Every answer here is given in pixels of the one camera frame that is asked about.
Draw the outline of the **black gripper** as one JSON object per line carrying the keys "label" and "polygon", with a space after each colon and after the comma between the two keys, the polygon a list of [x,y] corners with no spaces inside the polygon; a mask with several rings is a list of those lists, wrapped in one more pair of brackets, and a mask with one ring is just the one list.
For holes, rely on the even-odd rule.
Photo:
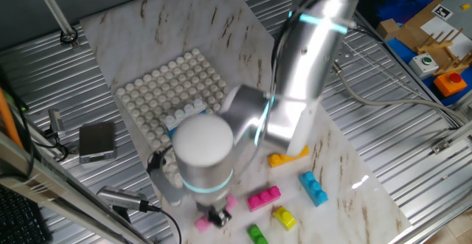
{"label": "black gripper", "polygon": [[211,224],[218,228],[225,226],[232,219],[232,216],[228,213],[226,207],[226,201],[198,204],[198,210],[204,214]]}

